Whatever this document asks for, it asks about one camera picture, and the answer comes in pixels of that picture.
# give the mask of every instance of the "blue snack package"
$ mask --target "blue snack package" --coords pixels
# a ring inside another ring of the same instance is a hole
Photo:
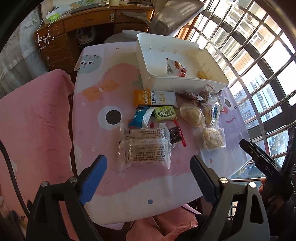
[[[136,127],[141,129],[148,129],[148,122],[154,111],[155,107],[138,107],[135,117],[129,122],[129,127]]]

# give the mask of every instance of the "orange bow print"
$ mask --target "orange bow print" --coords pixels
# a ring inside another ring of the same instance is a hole
[[[85,89],[82,94],[87,97],[91,102],[101,99],[102,93],[105,91],[113,91],[118,88],[118,83],[114,80],[105,80],[103,81],[100,87],[89,87]]]

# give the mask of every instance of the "finger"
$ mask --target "finger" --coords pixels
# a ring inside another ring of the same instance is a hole
[[[266,177],[261,179],[261,183],[262,183],[263,185],[264,185],[265,181],[266,181]]]
[[[262,192],[263,192],[263,185],[261,185],[261,186],[259,187],[259,193],[262,194]]]

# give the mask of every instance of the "person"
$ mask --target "person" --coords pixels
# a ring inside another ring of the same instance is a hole
[[[264,190],[266,178],[261,180],[259,193]],[[193,209],[179,207],[153,217],[137,220],[126,235],[126,241],[190,241],[201,229],[207,215],[195,214]],[[296,240],[296,213],[291,199],[282,202],[277,212],[268,216],[271,241]],[[220,240],[230,236],[231,221],[225,222]]]

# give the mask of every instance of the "cartoon eye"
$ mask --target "cartoon eye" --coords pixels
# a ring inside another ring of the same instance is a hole
[[[228,99],[224,98],[224,103],[228,107],[228,109],[233,110],[234,104],[232,104]]]
[[[98,114],[98,123],[105,130],[117,128],[122,120],[121,110],[116,106],[105,106]]]

